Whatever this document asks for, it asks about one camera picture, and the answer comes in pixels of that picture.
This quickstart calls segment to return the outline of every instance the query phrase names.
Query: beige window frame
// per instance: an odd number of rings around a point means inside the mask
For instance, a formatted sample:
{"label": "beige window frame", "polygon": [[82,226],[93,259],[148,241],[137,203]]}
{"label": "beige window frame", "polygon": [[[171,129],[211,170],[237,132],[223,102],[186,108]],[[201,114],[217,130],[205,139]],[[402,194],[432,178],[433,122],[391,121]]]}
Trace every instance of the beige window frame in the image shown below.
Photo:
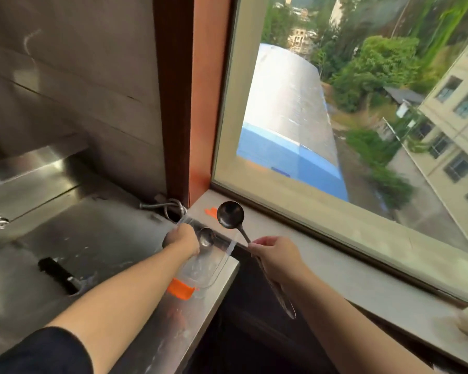
{"label": "beige window frame", "polygon": [[267,3],[238,0],[213,183],[468,300],[468,253],[236,155]]}

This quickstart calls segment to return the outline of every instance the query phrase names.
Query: black sleeve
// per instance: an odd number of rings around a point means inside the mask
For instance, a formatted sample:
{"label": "black sleeve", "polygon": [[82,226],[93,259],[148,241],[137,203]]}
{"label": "black sleeve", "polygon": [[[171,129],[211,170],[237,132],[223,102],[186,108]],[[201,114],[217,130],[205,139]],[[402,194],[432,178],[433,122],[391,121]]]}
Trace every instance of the black sleeve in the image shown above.
{"label": "black sleeve", "polygon": [[0,374],[93,374],[93,368],[75,335],[47,327],[0,355]]}

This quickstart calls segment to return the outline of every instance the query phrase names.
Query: curved roof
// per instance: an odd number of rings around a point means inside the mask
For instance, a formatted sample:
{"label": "curved roof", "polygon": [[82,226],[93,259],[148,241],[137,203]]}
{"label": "curved roof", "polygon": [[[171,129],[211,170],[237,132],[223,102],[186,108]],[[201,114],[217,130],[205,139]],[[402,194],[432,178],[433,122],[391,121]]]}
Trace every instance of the curved roof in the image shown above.
{"label": "curved roof", "polygon": [[260,44],[243,123],[303,145],[338,167],[319,71],[286,49]]}

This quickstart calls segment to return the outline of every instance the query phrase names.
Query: blue roof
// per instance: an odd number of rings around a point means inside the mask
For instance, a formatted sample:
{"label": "blue roof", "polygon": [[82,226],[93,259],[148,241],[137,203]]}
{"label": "blue roof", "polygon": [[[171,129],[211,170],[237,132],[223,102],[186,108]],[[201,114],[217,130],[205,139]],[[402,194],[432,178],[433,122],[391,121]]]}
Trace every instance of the blue roof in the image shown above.
{"label": "blue roof", "polygon": [[348,201],[340,169],[303,145],[244,123],[237,155]]}

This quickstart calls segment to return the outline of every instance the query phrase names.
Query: orange object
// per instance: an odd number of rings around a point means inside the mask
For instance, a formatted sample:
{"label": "orange object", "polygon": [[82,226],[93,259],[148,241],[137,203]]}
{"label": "orange object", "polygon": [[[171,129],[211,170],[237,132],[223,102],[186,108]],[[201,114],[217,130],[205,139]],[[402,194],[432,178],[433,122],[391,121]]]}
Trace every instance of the orange object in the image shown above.
{"label": "orange object", "polygon": [[196,288],[187,286],[184,282],[174,278],[168,285],[167,291],[176,296],[179,299],[187,301],[192,295]]}
{"label": "orange object", "polygon": [[205,214],[217,219],[217,208],[212,207],[211,209],[205,209]]}

